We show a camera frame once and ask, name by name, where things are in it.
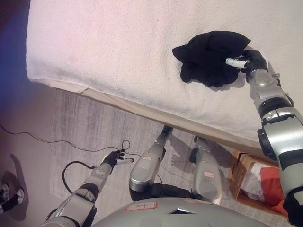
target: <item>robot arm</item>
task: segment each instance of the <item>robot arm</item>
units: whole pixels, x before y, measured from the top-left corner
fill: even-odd
[[[97,212],[95,201],[124,150],[111,152],[41,227],[90,227]]]
[[[250,97],[261,117],[258,130],[263,153],[277,160],[285,196],[283,207],[292,225],[303,225],[303,118],[283,92],[277,76],[267,71],[259,51],[245,51],[245,61],[227,59],[234,67],[245,68]]]

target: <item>black cable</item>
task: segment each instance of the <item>black cable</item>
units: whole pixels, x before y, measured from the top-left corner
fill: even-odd
[[[54,214],[56,211],[57,211],[57,208],[53,209],[51,212],[49,212],[49,214],[47,215],[45,221],[47,221],[51,217],[51,215]]]
[[[162,182],[162,178],[157,174],[157,177],[159,177],[160,181],[161,181],[161,184],[163,184]]]
[[[67,144],[69,144],[70,146],[78,149],[78,150],[82,150],[82,151],[87,151],[87,152],[99,152],[99,151],[102,151],[102,150],[105,150],[105,149],[108,149],[108,148],[113,148],[113,149],[116,149],[116,150],[119,150],[118,148],[116,147],[112,147],[112,146],[109,146],[109,147],[106,147],[106,148],[102,148],[102,149],[99,149],[99,150],[88,150],[88,149],[84,149],[84,148],[79,148],[75,145],[73,145],[71,142],[67,141],[67,140],[54,140],[54,141],[47,141],[47,140],[44,140],[44,139],[41,139],[37,136],[35,136],[34,134],[31,134],[30,132],[27,132],[27,131],[24,131],[24,132],[18,132],[18,133],[13,133],[13,132],[10,132],[8,130],[6,130],[1,124],[0,124],[0,127],[5,131],[7,132],[8,134],[11,134],[11,135],[21,135],[21,134],[27,134],[29,136],[31,136],[32,138],[38,140],[38,141],[41,141],[43,143],[58,143],[58,142],[65,142]],[[127,142],[128,143],[128,147],[127,148],[124,148],[124,143]],[[126,152],[126,150],[128,150],[131,146],[131,143],[129,140],[124,140],[122,141],[122,149],[125,150],[125,153],[128,154],[128,155],[136,155],[136,156],[139,156],[141,157],[141,155],[139,154],[133,154],[133,153],[129,153],[129,152]],[[73,162],[70,162],[69,164],[67,164],[64,168],[64,170],[62,171],[62,180],[63,180],[63,184],[64,186],[66,187],[66,189],[68,190],[69,193],[72,193],[72,191],[70,190],[70,188],[68,187],[66,181],[65,181],[65,171],[66,171],[66,168],[73,164],[73,163],[79,163],[79,164],[82,164],[84,165],[85,167],[89,168],[89,169],[93,169],[94,167],[93,166],[88,166],[87,164],[83,163],[83,162],[80,162],[80,161],[73,161]]]
[[[68,185],[67,185],[67,183],[66,183],[66,181],[65,181],[65,171],[66,171],[66,168],[67,168],[67,167],[69,167],[71,164],[74,164],[74,163],[81,164],[81,165],[85,166],[85,167],[88,168],[88,169],[94,169],[94,168],[95,168],[94,166],[89,166],[89,165],[87,165],[87,164],[85,164],[85,163],[83,163],[83,162],[80,162],[80,161],[72,161],[72,162],[70,162],[69,164],[67,164],[67,165],[65,166],[65,168],[64,168],[63,171],[62,171],[62,180],[63,180],[63,184],[64,184],[66,190],[67,190],[70,194],[72,194],[72,191],[70,190],[70,188],[68,187]]]
[[[47,141],[47,140],[41,139],[41,138],[39,138],[39,137],[37,137],[37,136],[35,136],[35,135],[33,135],[33,134],[27,132],[27,131],[25,131],[25,132],[13,133],[13,132],[10,132],[10,131],[6,130],[1,124],[0,124],[0,127],[1,127],[4,131],[6,131],[8,134],[11,134],[11,135],[27,134],[27,135],[31,136],[32,138],[34,138],[34,139],[36,139],[36,140],[38,140],[38,141],[41,141],[41,142],[43,142],[43,143],[58,143],[58,142],[64,142],[64,143],[67,143],[67,144],[71,145],[72,147],[74,147],[74,148],[76,148],[76,149],[78,149],[78,150],[87,151],[87,152],[99,152],[99,151],[102,151],[102,150],[105,150],[105,149],[108,149],[108,148],[113,148],[113,149],[119,150],[118,148],[115,148],[115,147],[112,147],[112,146],[106,147],[106,148],[102,148],[102,149],[99,149],[99,150],[88,150],[88,149],[84,149],[84,148],[79,148],[79,147],[73,145],[71,142],[69,142],[69,141],[67,141],[67,140]]]

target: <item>black garment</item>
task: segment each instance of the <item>black garment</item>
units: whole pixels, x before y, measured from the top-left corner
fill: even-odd
[[[233,83],[239,73],[239,69],[225,64],[226,58],[240,56],[249,42],[236,32],[212,31],[195,36],[172,52],[183,63],[183,82],[194,79],[208,87],[221,87]]]
[[[3,199],[3,190],[0,190],[0,204],[2,204],[3,202],[5,202],[5,200]]]
[[[18,198],[19,198],[19,196],[17,194],[15,194],[13,196],[13,198],[11,198],[10,200],[7,200],[4,204],[2,204],[3,211],[4,212],[9,211],[9,210],[13,209],[13,207],[17,206],[19,204]]]

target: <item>white towel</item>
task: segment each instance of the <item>white towel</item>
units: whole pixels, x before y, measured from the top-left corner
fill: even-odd
[[[226,30],[263,50],[303,110],[302,0],[31,0],[27,76],[89,87],[258,140],[244,77],[213,91],[179,78],[171,49]]]

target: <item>white bedsheet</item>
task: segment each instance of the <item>white bedsheet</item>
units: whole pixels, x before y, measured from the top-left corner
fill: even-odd
[[[302,113],[302,8],[302,0],[31,0],[27,76],[89,87],[258,140],[260,119],[243,75],[217,91],[186,84],[171,49],[197,34],[239,32],[281,73]]]

